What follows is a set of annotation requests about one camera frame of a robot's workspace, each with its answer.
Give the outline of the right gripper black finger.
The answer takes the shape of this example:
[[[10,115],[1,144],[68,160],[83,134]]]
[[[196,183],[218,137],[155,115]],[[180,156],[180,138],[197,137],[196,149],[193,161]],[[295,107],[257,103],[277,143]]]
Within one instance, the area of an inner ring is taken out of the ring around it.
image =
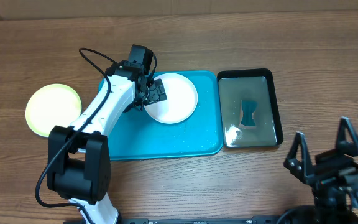
[[[348,117],[341,117],[335,148],[338,153],[358,157],[358,134]]]
[[[304,184],[312,183],[314,167],[308,151],[305,135],[301,132],[295,134],[293,144],[284,163],[292,175]]]

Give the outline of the white plate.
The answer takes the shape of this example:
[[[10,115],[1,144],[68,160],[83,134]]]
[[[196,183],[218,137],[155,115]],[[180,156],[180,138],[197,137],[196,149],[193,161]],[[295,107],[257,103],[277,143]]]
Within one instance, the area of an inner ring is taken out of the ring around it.
[[[161,79],[167,99],[145,107],[154,120],[164,124],[175,124],[189,118],[195,111],[198,93],[194,84],[177,73],[163,73],[155,77]]]

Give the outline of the yellow plate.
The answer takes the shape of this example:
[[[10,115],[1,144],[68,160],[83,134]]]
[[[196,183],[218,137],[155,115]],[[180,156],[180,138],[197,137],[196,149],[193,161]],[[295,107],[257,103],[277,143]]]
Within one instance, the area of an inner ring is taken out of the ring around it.
[[[35,134],[47,138],[55,126],[69,126],[81,111],[77,92],[67,85],[54,83],[40,88],[30,97],[25,120]]]

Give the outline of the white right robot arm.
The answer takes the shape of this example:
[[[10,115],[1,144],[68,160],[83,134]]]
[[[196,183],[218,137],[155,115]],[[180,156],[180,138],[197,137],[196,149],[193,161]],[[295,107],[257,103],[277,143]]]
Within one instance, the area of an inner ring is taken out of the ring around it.
[[[358,134],[350,119],[339,122],[333,149],[312,160],[301,132],[295,138],[284,160],[284,167],[300,182],[311,187],[313,205],[302,205],[285,211],[278,223],[354,223],[358,224]]]

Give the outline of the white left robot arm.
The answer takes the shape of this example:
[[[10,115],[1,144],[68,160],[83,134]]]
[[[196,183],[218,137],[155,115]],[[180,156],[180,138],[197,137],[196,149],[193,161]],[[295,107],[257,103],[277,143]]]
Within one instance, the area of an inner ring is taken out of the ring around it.
[[[108,136],[119,117],[131,108],[165,101],[160,79],[153,79],[155,54],[133,45],[129,57],[102,71],[102,89],[68,127],[55,126],[48,137],[48,164],[35,187],[43,207],[76,207],[82,223],[120,223],[108,188],[111,163]]]

